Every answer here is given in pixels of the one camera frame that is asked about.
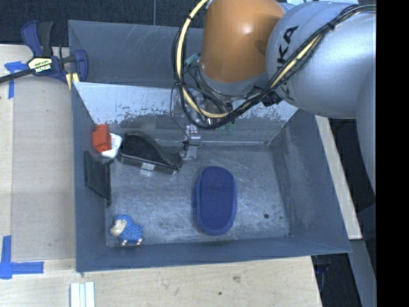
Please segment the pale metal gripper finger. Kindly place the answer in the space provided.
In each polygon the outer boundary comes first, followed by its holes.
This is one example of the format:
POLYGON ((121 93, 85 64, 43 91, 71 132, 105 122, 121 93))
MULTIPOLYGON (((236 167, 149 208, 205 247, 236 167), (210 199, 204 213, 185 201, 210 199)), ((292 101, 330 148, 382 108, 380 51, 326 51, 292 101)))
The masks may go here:
POLYGON ((201 135, 199 128, 195 125, 189 124, 185 128, 185 144, 187 146, 199 146, 201 135))
POLYGON ((196 145, 184 146, 179 151, 179 156, 184 161, 195 159, 196 158, 196 145))

